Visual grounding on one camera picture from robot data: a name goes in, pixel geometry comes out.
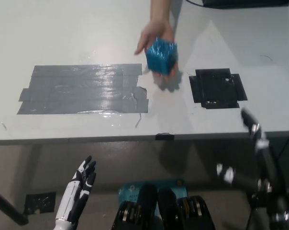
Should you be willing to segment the person's bare right hand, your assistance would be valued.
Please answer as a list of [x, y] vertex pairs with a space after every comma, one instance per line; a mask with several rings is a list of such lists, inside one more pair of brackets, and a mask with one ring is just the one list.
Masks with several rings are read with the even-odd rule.
[[[139, 55], [143, 51], [147, 52], [148, 48], [153, 44], [156, 38], [167, 40], [168, 42], [174, 42], [173, 29], [168, 20], [164, 19], [152, 19], [144, 27], [140, 34], [140, 38], [134, 52], [135, 55]], [[179, 89], [180, 75], [178, 73], [178, 62], [176, 62], [169, 75], [161, 75], [158, 72], [152, 72], [154, 84], [156, 84], [160, 90], [174, 92]]]

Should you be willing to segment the robot right white-black hand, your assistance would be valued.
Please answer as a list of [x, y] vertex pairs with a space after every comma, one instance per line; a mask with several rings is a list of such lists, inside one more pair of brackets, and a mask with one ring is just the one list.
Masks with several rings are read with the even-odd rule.
[[260, 123], [244, 108], [241, 110], [241, 118], [254, 145], [259, 177], [250, 178], [239, 173], [233, 167], [221, 163], [216, 165], [217, 176], [226, 184], [240, 188], [245, 192], [285, 194], [286, 186], [283, 173]]

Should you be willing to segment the robot left white-black hand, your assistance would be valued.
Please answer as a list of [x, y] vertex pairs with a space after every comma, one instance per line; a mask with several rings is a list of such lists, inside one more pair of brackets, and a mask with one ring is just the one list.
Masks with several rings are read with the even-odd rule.
[[56, 214], [56, 228], [76, 229], [96, 179], [95, 165], [88, 156], [67, 184]]

